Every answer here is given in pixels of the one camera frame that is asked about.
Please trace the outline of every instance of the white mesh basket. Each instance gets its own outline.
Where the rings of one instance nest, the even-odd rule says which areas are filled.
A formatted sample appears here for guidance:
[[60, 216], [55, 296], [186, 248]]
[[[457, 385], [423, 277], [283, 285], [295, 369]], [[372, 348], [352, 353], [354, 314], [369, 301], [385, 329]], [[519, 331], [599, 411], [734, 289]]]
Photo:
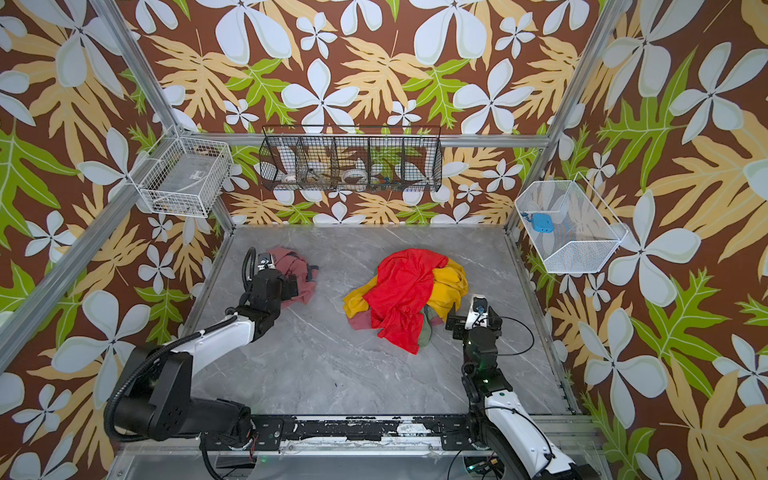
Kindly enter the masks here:
[[[515, 199], [515, 208], [548, 273], [597, 273], [629, 233], [598, 192], [584, 182], [594, 202], [576, 180], [536, 181]], [[600, 202], [616, 220], [613, 225], [595, 206]], [[547, 214], [553, 231], [534, 230], [530, 220], [534, 214]]]
[[232, 151], [220, 141], [177, 137], [158, 157], [137, 189], [156, 214], [208, 217], [230, 176]]

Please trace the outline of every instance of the wire basket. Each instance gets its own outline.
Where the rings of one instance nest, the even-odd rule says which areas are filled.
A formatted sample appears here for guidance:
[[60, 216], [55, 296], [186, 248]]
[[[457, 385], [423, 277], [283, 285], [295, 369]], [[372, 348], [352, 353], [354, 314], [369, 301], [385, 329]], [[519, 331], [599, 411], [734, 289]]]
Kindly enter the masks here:
[[267, 126], [259, 172], [269, 190], [420, 190], [442, 183], [439, 128], [323, 126], [300, 134]]
[[[597, 190], [580, 177], [594, 201], [578, 177], [535, 181], [515, 199], [515, 208], [548, 273], [597, 273], [629, 234]], [[598, 204], [615, 220], [613, 225]]]
[[224, 142], [176, 137], [156, 157], [137, 185], [156, 214], [208, 217], [223, 182], [230, 176], [232, 152]]

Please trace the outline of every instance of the yellow cloth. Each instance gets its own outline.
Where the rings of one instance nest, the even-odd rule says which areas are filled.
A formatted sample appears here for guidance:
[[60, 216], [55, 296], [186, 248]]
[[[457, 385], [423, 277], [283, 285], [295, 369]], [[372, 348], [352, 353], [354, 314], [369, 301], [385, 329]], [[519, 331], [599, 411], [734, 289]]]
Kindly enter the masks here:
[[[432, 295], [429, 297], [427, 305], [432, 307], [438, 316], [445, 321], [454, 303], [457, 310], [462, 307], [462, 297], [469, 291], [467, 275], [464, 268], [451, 259], [448, 259], [448, 264], [445, 267], [432, 270], [432, 274], [435, 275], [435, 284], [432, 287]], [[344, 312], [349, 318], [370, 308], [362, 296], [376, 286], [378, 278], [378, 275], [374, 276], [370, 282], [354, 289], [344, 297]]]

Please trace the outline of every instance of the crumpled garment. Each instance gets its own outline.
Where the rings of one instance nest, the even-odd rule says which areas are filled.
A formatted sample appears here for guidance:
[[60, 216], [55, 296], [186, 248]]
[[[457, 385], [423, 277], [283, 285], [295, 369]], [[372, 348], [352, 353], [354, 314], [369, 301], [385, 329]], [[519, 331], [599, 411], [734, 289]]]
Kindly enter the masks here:
[[350, 325], [359, 329], [357, 314], [370, 308], [369, 328], [381, 328], [379, 337], [416, 354], [424, 305], [445, 320], [454, 304], [461, 307], [467, 292], [466, 274], [458, 263], [429, 250], [408, 249], [384, 259], [379, 275], [344, 298], [344, 311]]
[[296, 302], [301, 302], [304, 305], [309, 303], [312, 295], [315, 294], [315, 288], [317, 288], [315, 280], [319, 267], [309, 265], [304, 257], [287, 248], [273, 248], [270, 253], [275, 256], [275, 268], [286, 276], [296, 275], [296, 283], [299, 286], [299, 295], [282, 302], [281, 306], [285, 308]]

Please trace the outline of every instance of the blue object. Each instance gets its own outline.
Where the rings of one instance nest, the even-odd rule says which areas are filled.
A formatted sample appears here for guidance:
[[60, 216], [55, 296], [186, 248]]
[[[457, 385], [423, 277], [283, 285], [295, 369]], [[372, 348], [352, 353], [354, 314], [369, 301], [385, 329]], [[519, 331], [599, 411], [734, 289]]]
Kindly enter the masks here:
[[531, 223], [533, 224], [533, 230], [539, 233], [552, 233], [554, 231], [552, 217], [547, 214], [533, 214]]

